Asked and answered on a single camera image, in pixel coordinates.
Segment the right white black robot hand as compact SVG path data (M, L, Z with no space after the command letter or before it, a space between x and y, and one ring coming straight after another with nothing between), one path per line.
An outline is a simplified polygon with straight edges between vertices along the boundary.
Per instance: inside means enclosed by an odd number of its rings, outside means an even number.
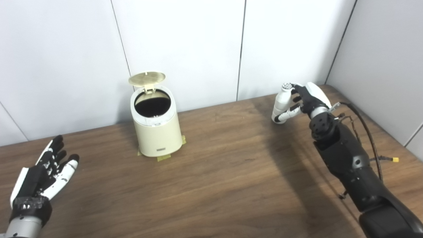
M284 83L275 98L271 119L276 124L283 124L301 113L312 118L331 107L329 98L316 84Z

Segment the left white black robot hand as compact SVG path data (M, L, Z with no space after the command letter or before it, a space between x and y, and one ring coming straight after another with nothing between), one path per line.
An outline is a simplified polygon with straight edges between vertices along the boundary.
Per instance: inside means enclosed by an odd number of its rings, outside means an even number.
M10 197L10 222L20 217L35 217L45 226L53 207L51 200L65 187L78 168L80 157L72 154L66 161L62 135L54 137L41 152L35 165L23 167Z

